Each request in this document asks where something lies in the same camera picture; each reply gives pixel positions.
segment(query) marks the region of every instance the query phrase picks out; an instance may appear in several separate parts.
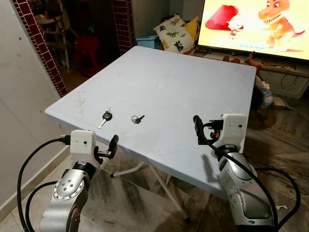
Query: orange cartoon dinosaur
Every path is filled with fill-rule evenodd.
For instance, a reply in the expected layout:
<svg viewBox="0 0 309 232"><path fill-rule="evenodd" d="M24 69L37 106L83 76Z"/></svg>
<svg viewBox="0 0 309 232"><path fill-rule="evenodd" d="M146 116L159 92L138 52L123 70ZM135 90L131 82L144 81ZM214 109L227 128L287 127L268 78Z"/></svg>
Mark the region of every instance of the orange cartoon dinosaur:
<svg viewBox="0 0 309 232"><path fill-rule="evenodd" d="M278 41L279 51L287 51L287 44L291 38L302 35L305 31L295 33L294 27L286 18L290 9L289 0L267 0L266 8L259 12L259 18L263 20L270 34L267 38L269 48L275 47L275 40Z"/></svg>

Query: floor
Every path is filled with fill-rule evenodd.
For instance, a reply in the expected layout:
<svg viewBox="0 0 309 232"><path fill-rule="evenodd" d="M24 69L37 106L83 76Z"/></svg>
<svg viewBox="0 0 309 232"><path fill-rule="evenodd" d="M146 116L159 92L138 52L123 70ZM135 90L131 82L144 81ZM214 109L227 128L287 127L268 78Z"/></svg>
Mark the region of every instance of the floor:
<svg viewBox="0 0 309 232"><path fill-rule="evenodd" d="M66 79L69 90L87 78L71 75ZM309 105L308 93L300 100L285 99L293 110L277 110L272 125L265 126L251 115L246 133L244 152L254 167L276 167L288 172L301 191L301 207L280 230L306 232L309 230ZM141 170L111 179L110 173L126 170L139 161L128 154L117 153L104 161L102 171L92 181L88 201L83 208L79 231L92 232L235 232L229 204L200 188L172 177L169 189L191 219L186 224L175 206L154 177L148 166ZM58 180L70 167L66 158L43 181ZM167 174L159 171L166 178ZM276 173L258 173L274 198L281 220L295 203L291 184ZM51 188L46 187L34 197L30 218L37 231L42 213L47 207ZM21 232L18 210L14 209L0 223L0 232Z"/></svg>

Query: pillow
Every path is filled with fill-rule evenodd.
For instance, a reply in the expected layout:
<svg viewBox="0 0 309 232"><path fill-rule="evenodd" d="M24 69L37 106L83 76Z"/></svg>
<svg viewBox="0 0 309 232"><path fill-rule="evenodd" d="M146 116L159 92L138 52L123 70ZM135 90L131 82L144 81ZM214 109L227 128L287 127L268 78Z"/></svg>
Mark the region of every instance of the pillow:
<svg viewBox="0 0 309 232"><path fill-rule="evenodd" d="M197 40L198 16L185 25L185 28L190 33L194 41Z"/></svg>
<svg viewBox="0 0 309 232"><path fill-rule="evenodd" d="M184 53L194 47L194 40L179 15L161 23L154 30L166 51Z"/></svg>

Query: blue box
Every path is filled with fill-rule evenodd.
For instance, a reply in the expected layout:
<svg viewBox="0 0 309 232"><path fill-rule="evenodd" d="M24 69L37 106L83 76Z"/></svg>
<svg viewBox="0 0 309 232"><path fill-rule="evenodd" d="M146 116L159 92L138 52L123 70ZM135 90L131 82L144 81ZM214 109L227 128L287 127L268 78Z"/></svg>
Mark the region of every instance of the blue box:
<svg viewBox="0 0 309 232"><path fill-rule="evenodd" d="M154 49L160 48L160 40L157 35L150 35L145 37L140 37L136 39L137 45L142 47L149 47Z"/></svg>

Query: tv screen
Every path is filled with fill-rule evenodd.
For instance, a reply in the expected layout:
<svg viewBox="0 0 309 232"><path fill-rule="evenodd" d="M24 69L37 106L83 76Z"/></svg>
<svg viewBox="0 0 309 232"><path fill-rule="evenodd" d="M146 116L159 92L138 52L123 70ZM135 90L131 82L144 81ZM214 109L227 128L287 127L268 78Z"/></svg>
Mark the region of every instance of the tv screen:
<svg viewBox="0 0 309 232"><path fill-rule="evenodd" d="M309 59L309 0L205 0L199 45Z"/></svg>

